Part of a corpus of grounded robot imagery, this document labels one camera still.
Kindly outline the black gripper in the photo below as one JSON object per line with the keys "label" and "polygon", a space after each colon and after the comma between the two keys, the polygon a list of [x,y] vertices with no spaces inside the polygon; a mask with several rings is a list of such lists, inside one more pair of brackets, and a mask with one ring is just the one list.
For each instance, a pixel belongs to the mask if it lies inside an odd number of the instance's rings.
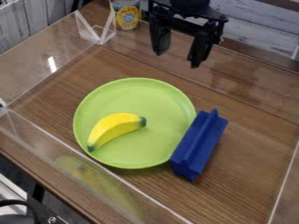
{"label": "black gripper", "polygon": [[170,46],[170,29],[197,30],[186,60],[197,68],[210,48],[221,42],[228,17],[210,7],[210,0],[148,0],[149,36],[153,52],[161,56]]}

